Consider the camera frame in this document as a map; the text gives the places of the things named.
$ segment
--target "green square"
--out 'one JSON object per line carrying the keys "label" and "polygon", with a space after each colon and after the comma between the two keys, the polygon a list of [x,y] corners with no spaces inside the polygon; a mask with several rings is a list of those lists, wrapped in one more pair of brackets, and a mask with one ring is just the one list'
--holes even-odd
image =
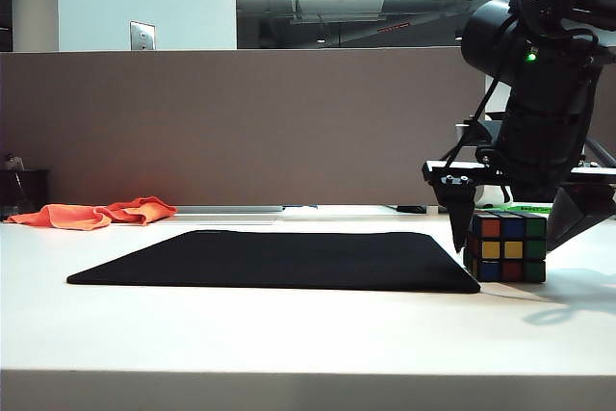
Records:
{"label": "green square", "polygon": [[543,283],[546,280],[546,263],[525,262],[524,280],[527,283]]}
{"label": "green square", "polygon": [[471,254],[471,251],[467,247],[464,248],[463,256],[464,256],[464,267],[470,270],[473,265],[473,255]]}
{"label": "green square", "polygon": [[524,258],[532,260],[544,260],[546,258],[546,242],[532,240],[525,242]]}
{"label": "green square", "polygon": [[545,238],[546,220],[544,218],[527,218],[526,235],[535,238]]}

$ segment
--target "black device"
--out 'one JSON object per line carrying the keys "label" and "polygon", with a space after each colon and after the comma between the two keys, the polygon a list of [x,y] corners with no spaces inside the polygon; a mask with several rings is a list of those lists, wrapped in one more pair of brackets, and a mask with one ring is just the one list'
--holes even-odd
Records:
{"label": "black device", "polygon": [[[567,20],[582,27],[567,28]],[[616,213],[616,169],[575,169],[603,67],[616,56],[590,26],[616,30],[616,0],[495,0],[469,19],[462,54],[494,78],[468,129],[440,161],[423,166],[439,204],[449,209],[457,250],[464,245],[479,185],[510,185],[553,197],[548,248]],[[498,82],[511,86],[495,134],[479,121]],[[462,146],[477,163],[455,163]]]}

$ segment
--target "green tape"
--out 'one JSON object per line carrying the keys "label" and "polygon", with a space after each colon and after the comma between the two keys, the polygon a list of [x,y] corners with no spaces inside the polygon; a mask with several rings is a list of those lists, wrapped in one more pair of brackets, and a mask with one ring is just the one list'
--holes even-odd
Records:
{"label": "green tape", "polygon": [[505,211],[513,212],[531,212],[535,214],[549,214],[552,211],[551,206],[511,206],[505,208]]}

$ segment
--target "black cable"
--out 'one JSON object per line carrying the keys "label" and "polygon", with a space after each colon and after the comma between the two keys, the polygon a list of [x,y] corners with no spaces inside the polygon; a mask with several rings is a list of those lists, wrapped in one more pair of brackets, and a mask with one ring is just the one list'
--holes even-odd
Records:
{"label": "black cable", "polygon": [[[497,35],[497,38],[495,39],[495,42],[498,42],[501,39],[502,34],[504,34],[504,32],[517,19],[518,18],[515,15],[511,15],[509,18],[507,18],[506,21],[504,21],[504,23],[499,28],[499,34]],[[450,167],[451,166],[451,163],[455,160],[455,158],[457,157],[458,153],[460,152],[460,150],[462,149],[464,144],[468,141],[469,137],[471,136],[471,133],[473,131],[473,127],[476,124],[478,124],[479,118],[481,117],[481,113],[483,113],[483,110],[485,110],[485,107],[488,104],[488,101],[490,101],[490,98],[492,97],[492,94],[494,93],[494,91],[497,88],[497,85],[501,81],[501,74],[502,74],[502,72],[504,70],[504,67],[507,64],[507,59],[509,58],[509,53],[511,52],[511,49],[513,47],[514,42],[515,42],[515,39],[512,38],[510,40],[510,42],[509,42],[509,46],[507,47],[507,49],[504,52],[504,55],[502,57],[502,61],[500,62],[499,67],[497,69],[497,72],[494,75],[494,79],[492,81],[492,84],[490,85],[489,89],[486,91],[485,95],[481,99],[481,102],[479,103],[479,106],[477,107],[477,109],[475,111],[475,114],[473,115],[473,118],[471,119],[471,123],[469,124],[469,129],[462,134],[462,137],[460,137],[460,140],[458,141],[458,143],[452,149],[450,149],[441,158],[441,161],[447,160],[447,162],[445,164],[445,167]]]}

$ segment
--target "cubicle wall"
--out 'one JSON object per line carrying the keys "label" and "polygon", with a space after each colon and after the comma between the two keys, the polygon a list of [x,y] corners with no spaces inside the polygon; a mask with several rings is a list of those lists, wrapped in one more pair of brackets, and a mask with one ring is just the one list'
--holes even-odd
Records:
{"label": "cubicle wall", "polygon": [[590,135],[616,155],[616,64],[606,66],[597,87]]}
{"label": "cubicle wall", "polygon": [[0,60],[2,151],[71,203],[433,204],[421,165],[483,92],[458,48]]}

